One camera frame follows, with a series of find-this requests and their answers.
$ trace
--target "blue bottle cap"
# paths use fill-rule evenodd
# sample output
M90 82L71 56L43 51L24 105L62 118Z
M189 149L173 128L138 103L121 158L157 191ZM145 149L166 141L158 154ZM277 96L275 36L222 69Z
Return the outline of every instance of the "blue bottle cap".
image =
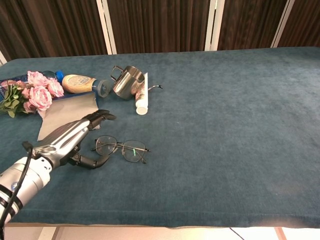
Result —
M65 74L61 70L59 70L59 71L55 72L55 76L56 76L56 79L58 80L58 82L60 84L62 84L62 80L64 79Z

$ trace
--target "table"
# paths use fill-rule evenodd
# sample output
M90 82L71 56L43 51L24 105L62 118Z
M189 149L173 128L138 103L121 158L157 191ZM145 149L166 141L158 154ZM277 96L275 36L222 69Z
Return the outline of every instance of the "table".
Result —
M16 59L0 79L28 70L108 79L113 65L148 72L147 115L115 94L108 134L151 149L147 164L118 151L101 168L66 165L13 219L20 223L320 227L320 48ZM0 170L36 143L41 118L0 116Z

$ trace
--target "robotic arm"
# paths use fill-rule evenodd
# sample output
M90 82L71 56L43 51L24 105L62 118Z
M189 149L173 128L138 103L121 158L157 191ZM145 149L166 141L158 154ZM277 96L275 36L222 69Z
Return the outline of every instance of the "robotic arm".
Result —
M32 150L25 178L14 202L9 209L5 223L9 222L47 183L50 172L67 163L95 169L101 167L109 156L92 160L79 154L81 141L101 121L116 117L108 110L98 110L80 120L67 123L44 138ZM16 161L0 175L0 216L3 215L10 197L13 195L27 162L27 157Z

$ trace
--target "pitcher handle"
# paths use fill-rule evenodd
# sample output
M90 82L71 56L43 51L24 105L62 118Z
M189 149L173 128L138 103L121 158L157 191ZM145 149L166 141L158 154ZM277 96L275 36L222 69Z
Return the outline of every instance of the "pitcher handle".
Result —
M117 81L117 79L116 79L114 76L112 76L112 73L114 72L115 69L120 70L120 71L121 71L121 74L124 72L124 70L123 70L121 67L115 65L115 66L112 68L112 71L111 71L111 74L110 74L110 77L112 78L113 81Z

